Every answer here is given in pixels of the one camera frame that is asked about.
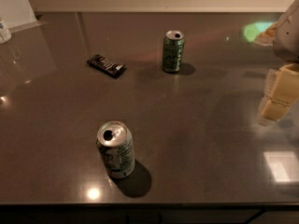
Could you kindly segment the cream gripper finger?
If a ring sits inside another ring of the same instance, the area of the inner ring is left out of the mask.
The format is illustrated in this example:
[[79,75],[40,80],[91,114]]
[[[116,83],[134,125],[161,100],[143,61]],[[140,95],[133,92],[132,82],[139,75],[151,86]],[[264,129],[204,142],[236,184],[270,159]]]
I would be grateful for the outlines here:
[[258,123],[271,125],[280,121],[299,100],[299,64],[285,63],[270,69],[258,108]]

